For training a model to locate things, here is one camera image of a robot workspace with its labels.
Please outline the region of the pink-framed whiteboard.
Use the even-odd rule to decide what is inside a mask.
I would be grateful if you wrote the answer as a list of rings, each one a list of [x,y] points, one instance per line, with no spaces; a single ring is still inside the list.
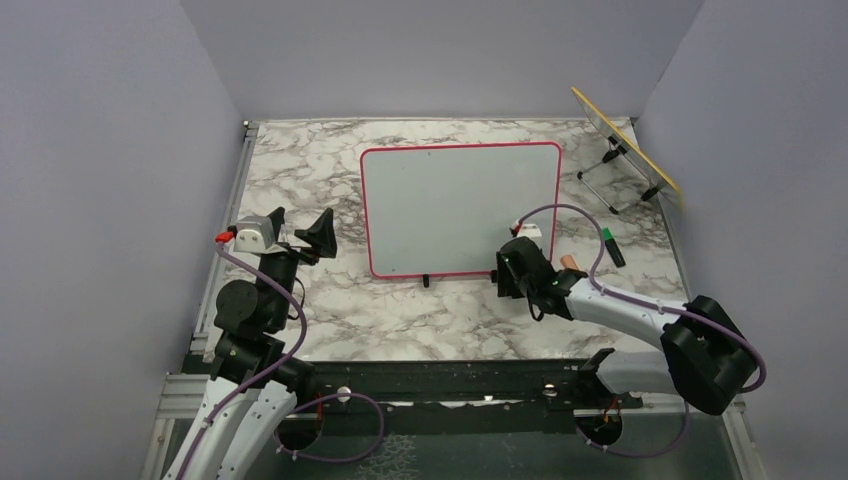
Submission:
[[[552,141],[372,147],[359,158],[370,273],[488,275],[529,211],[560,197]]]

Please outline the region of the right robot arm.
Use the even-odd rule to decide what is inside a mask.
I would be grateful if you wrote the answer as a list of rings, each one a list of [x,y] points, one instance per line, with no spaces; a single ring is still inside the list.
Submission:
[[[586,272],[555,269],[526,237],[503,245],[496,262],[499,296],[525,299],[535,320],[557,316],[594,323],[652,346],[650,352],[596,354],[576,383],[589,406],[600,407],[620,393],[661,393],[720,415],[762,364],[709,297],[664,304],[614,289]]]

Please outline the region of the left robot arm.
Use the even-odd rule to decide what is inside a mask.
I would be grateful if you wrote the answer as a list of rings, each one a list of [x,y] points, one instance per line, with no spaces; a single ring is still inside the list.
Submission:
[[[253,275],[226,283],[215,299],[221,331],[200,406],[164,476],[167,479],[242,479],[284,417],[310,405],[314,368],[295,359],[305,341],[288,347],[276,338],[290,318],[307,325],[292,289],[300,265],[333,259],[338,246],[334,211],[325,209],[291,244],[281,238],[285,210],[248,216],[215,238],[217,254]]]

